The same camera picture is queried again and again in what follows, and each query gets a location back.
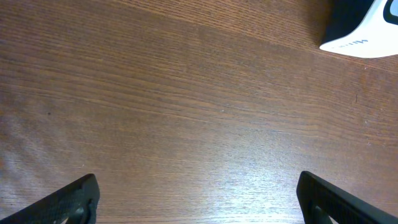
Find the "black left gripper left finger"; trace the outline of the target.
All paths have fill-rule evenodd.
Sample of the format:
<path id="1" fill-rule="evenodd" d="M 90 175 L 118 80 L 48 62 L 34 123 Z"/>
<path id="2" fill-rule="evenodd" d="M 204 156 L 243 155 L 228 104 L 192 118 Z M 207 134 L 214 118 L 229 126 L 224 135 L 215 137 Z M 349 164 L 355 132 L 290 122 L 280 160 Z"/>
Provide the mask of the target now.
<path id="1" fill-rule="evenodd" d="M 56 192 L 1 220 L 1 224 L 95 224 L 100 189 L 86 174 Z"/>

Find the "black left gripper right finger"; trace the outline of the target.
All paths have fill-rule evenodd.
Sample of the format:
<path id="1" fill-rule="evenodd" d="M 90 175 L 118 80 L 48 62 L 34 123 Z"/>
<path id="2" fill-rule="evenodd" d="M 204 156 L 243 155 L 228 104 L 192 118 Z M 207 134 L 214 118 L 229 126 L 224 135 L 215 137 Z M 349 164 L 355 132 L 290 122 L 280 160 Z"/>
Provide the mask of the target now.
<path id="1" fill-rule="evenodd" d="M 397 217 L 309 171 L 301 172 L 296 193 L 305 224 L 397 224 Z"/>

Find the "white black barcode scanner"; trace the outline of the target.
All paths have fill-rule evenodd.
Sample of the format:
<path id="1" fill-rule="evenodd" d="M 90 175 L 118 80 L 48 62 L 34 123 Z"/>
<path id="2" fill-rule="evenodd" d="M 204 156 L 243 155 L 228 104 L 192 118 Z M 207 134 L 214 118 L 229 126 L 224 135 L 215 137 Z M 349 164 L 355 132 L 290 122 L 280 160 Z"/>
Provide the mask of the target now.
<path id="1" fill-rule="evenodd" d="M 397 55 L 397 0 L 333 1 L 320 49 L 359 58 Z"/>

